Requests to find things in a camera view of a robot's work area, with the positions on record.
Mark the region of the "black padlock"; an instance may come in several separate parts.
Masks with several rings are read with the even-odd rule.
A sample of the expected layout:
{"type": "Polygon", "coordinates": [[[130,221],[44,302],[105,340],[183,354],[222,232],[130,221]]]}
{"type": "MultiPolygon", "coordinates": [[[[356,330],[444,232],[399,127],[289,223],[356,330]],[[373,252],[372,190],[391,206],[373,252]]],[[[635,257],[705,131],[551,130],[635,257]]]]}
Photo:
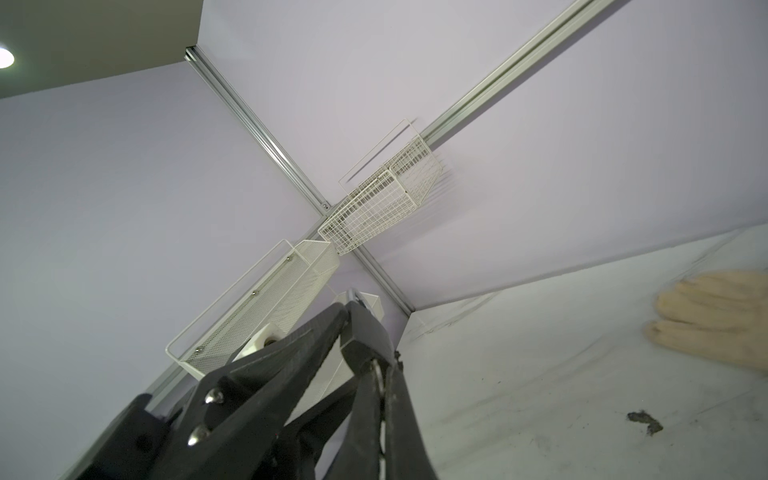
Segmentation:
{"type": "Polygon", "coordinates": [[[359,302],[348,302],[345,308],[349,319],[341,331],[340,349],[352,373],[362,376],[373,360],[383,364],[383,370],[396,366],[394,346],[379,320],[359,302]]]}

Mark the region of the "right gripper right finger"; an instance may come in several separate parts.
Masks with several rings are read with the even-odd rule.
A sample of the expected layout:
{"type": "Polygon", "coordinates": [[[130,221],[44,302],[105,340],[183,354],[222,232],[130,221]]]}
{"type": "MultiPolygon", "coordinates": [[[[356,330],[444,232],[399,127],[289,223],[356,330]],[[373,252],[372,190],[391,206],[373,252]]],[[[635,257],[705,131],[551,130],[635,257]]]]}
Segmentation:
{"type": "Polygon", "coordinates": [[[405,377],[397,365],[387,370],[383,405],[385,478],[437,479],[426,452],[405,377]]]}

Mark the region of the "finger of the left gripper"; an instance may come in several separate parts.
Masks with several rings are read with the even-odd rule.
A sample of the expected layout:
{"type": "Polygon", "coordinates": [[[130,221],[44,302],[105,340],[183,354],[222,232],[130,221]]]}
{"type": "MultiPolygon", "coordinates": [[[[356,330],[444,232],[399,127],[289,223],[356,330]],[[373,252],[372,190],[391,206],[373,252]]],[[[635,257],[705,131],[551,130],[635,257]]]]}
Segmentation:
{"type": "Polygon", "coordinates": [[[257,469],[258,479],[315,479],[322,451],[352,410],[353,378],[283,428],[257,469]]]}

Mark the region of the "cream leather glove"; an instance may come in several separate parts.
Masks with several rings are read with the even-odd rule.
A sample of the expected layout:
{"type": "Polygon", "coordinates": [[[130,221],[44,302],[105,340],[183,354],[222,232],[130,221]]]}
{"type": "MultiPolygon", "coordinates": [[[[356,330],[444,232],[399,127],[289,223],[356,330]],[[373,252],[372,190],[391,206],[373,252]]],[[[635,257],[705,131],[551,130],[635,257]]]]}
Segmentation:
{"type": "Polygon", "coordinates": [[[767,273],[719,270],[683,279],[659,293],[652,343],[709,360],[767,370],[767,273]]]}

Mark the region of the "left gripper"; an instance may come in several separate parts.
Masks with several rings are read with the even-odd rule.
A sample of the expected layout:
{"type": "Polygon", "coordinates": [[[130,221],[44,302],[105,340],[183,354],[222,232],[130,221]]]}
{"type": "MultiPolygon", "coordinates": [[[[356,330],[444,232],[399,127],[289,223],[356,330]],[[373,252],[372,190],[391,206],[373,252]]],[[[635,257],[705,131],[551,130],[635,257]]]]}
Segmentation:
{"type": "Polygon", "coordinates": [[[206,375],[167,440],[169,424],[146,409],[152,395],[136,396],[77,462],[74,478],[251,478],[349,319],[335,303],[284,339],[206,375]]]}

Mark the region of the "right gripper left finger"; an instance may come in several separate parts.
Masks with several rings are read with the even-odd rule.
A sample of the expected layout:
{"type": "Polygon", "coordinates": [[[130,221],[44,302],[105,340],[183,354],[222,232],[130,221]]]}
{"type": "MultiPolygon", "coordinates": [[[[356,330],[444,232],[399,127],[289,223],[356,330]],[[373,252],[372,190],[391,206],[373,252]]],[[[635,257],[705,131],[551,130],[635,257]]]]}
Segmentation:
{"type": "Polygon", "coordinates": [[[358,383],[344,440],[325,479],[364,480],[380,477],[380,431],[371,365],[358,383]]]}

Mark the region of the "white mesh two-tier shelf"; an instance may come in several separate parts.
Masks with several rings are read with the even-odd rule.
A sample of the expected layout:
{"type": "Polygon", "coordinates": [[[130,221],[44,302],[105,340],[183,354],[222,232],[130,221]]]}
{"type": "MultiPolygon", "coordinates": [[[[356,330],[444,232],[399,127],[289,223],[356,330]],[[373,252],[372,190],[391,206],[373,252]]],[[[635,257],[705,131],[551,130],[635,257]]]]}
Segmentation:
{"type": "Polygon", "coordinates": [[[165,353],[195,379],[202,379],[229,364],[236,349],[266,323],[288,335],[340,301],[341,290],[330,285],[340,265],[341,257],[330,242],[279,241],[182,329],[165,353]]]}

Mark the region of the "dark debris on table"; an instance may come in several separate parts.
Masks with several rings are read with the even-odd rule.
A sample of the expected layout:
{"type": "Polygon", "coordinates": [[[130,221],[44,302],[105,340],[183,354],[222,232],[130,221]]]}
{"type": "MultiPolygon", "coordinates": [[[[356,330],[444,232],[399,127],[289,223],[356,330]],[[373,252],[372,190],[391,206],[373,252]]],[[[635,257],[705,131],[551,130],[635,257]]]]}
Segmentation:
{"type": "Polygon", "coordinates": [[[628,412],[626,419],[630,422],[644,425],[647,436],[654,436],[663,430],[663,425],[645,410],[628,412]]]}

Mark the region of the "key with ring middle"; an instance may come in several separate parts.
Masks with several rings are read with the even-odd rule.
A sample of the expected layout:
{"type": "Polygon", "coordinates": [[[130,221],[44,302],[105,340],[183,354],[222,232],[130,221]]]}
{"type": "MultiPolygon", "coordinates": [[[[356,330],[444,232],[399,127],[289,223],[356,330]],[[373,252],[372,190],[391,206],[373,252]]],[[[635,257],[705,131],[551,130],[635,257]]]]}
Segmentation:
{"type": "Polygon", "coordinates": [[[376,359],[371,361],[371,371],[373,372],[375,390],[377,395],[377,413],[379,420],[384,419],[385,407],[385,378],[381,369],[380,362],[376,359]]]}

